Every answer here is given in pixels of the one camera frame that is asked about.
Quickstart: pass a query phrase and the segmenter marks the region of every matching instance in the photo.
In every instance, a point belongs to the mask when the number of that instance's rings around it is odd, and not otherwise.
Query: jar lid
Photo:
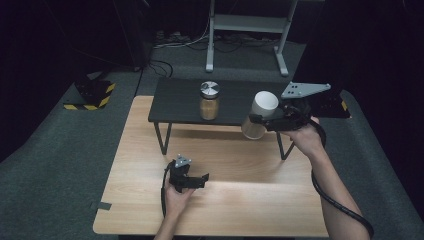
[[[219,85],[216,82],[204,82],[200,85],[200,95],[206,99],[215,99],[218,97]]]

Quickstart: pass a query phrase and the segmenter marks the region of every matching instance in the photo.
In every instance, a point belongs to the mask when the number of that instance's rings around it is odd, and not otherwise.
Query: yellow and black striped tape
[[[72,103],[64,103],[63,107],[67,110],[98,110],[104,108],[106,104],[109,102],[110,95],[112,94],[113,89],[115,89],[115,83],[109,85],[106,89],[105,94],[102,96],[100,103],[98,105],[94,104],[72,104]]]

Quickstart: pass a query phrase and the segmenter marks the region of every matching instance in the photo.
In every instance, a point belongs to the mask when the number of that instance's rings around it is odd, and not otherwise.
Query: glass jar
[[[204,82],[200,85],[200,116],[205,120],[213,120],[219,111],[219,85],[215,82]]]

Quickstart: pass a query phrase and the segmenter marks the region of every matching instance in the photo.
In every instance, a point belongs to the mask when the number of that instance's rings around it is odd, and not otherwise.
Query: white metal frame
[[[214,31],[215,30],[232,30],[232,31],[250,31],[250,32],[270,32],[281,33],[281,39],[278,46],[274,47],[275,56],[277,58],[280,73],[288,76],[286,63],[283,58],[283,49],[287,40],[290,25],[293,20],[294,11],[298,0],[291,0],[289,14],[286,18],[268,18],[253,16],[237,16],[215,14],[215,0],[211,0],[210,16],[209,16],[209,46],[206,58],[206,72],[213,71],[214,58]]]

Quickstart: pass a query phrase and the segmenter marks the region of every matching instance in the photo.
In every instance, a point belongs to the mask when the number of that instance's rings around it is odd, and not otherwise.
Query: black tabletop
[[[256,93],[269,91],[280,98],[287,83],[213,80],[220,86],[219,112],[214,120],[200,117],[200,85],[207,80],[161,78],[158,82],[149,122],[240,126]]]

